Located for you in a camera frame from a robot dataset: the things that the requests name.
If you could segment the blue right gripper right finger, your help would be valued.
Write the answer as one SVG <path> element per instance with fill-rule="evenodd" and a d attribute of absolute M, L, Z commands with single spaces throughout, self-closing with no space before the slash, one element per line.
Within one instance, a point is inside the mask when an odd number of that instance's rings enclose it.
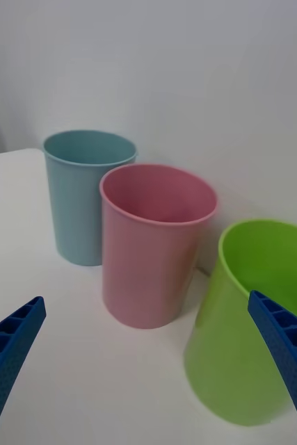
<path fill-rule="evenodd" d="M 258 291 L 248 312 L 265 341 L 297 411 L 297 316 Z"/>

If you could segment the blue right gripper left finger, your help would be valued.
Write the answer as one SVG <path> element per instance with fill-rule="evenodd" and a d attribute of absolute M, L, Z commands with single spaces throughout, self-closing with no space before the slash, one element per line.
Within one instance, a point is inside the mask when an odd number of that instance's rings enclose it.
<path fill-rule="evenodd" d="M 0 416 L 46 316 L 37 296 L 0 322 Z"/>

